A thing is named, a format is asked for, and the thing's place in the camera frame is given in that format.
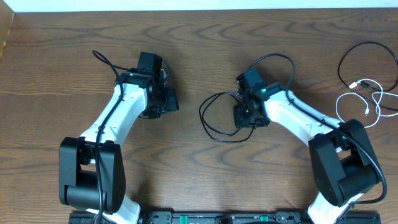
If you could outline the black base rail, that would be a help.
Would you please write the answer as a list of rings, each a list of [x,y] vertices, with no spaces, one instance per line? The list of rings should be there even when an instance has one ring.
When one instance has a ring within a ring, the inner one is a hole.
[[[93,223],[92,213],[70,213],[69,224]],[[274,213],[175,213],[149,212],[140,215],[138,224],[222,224],[222,223],[314,223],[303,212],[276,211]],[[343,224],[381,224],[378,213],[347,213],[336,223]]]

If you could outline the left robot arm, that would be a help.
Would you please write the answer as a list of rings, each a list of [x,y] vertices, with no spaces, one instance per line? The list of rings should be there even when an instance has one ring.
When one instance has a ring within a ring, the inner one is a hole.
[[[59,199],[77,209],[70,223],[147,223],[147,213],[126,195],[121,149],[135,120],[178,110],[162,57],[141,52],[137,67],[116,74],[114,93],[80,137],[59,150]]]

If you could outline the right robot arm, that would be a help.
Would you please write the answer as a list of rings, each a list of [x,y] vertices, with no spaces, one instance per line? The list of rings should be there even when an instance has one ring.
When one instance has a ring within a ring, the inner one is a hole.
[[[242,102],[234,106],[235,126],[256,128],[275,122],[306,144],[319,193],[302,223],[380,223],[377,213],[349,209],[386,180],[364,126],[341,122],[309,107],[281,83],[267,84],[254,68],[239,76]]]

